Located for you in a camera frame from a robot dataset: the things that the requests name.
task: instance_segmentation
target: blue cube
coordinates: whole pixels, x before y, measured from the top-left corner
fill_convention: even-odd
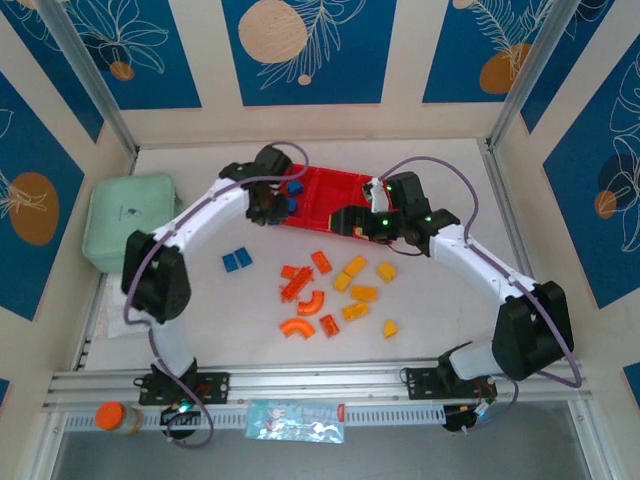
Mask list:
[[[223,255],[222,261],[224,262],[224,269],[227,273],[235,272],[239,268],[238,262],[236,262],[236,257],[233,256],[233,253]]]
[[[289,192],[289,195],[292,197],[300,195],[303,191],[304,187],[300,180],[293,180],[287,184],[287,192]]]
[[[289,203],[289,215],[293,215],[298,209],[298,201],[295,198],[287,198],[287,202]]]
[[[240,262],[240,266],[242,268],[248,267],[253,263],[253,260],[251,260],[251,256],[249,255],[249,252],[247,252],[246,248],[239,248],[233,253],[235,253],[236,258],[238,259],[238,262]]]

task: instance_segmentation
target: yellow triangular block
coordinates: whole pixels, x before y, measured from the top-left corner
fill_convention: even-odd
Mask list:
[[[393,320],[387,320],[384,324],[384,338],[393,337],[396,333],[398,333],[398,326]]]

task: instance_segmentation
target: tan circle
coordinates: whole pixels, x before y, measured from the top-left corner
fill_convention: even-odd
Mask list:
[[[516,79],[525,58],[529,54],[531,44],[519,43],[510,48],[509,52],[496,53],[482,67],[480,73],[480,88],[486,93],[507,93]]]
[[[596,213],[605,220],[616,213],[617,199],[613,192],[603,190],[596,196]]]
[[[11,187],[15,190],[9,195],[18,201],[9,211],[13,229],[31,245],[46,245],[56,233],[60,216],[55,187],[47,177],[33,172],[18,175]]]
[[[262,63],[291,60],[307,44],[307,27],[293,7],[282,0],[260,0],[238,24],[240,43]]]
[[[303,87],[306,87],[311,83],[311,77],[309,75],[300,75],[298,77],[298,83]]]
[[[123,82],[128,82],[135,75],[135,72],[133,71],[133,67],[131,65],[119,60],[109,65],[109,71],[111,72],[111,75]]]
[[[69,0],[58,0],[58,3],[62,3],[62,2],[68,2]],[[33,0],[16,0],[16,2],[20,3],[21,5],[24,5],[27,8],[30,8],[31,10],[35,10],[36,6],[33,4]]]
[[[452,1],[454,8],[458,10],[463,10],[465,8],[469,8],[471,5],[476,3],[476,0],[453,0]]]

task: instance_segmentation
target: mint green container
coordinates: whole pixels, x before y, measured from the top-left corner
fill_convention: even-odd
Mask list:
[[[178,215],[181,206],[165,173],[103,180],[91,194],[82,253],[101,272],[122,272],[129,235],[152,232]]]

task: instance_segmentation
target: orange bottle cap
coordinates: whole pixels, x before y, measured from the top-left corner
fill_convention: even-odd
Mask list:
[[[122,425],[126,412],[120,402],[107,402],[96,412],[96,424],[103,430],[115,430]]]

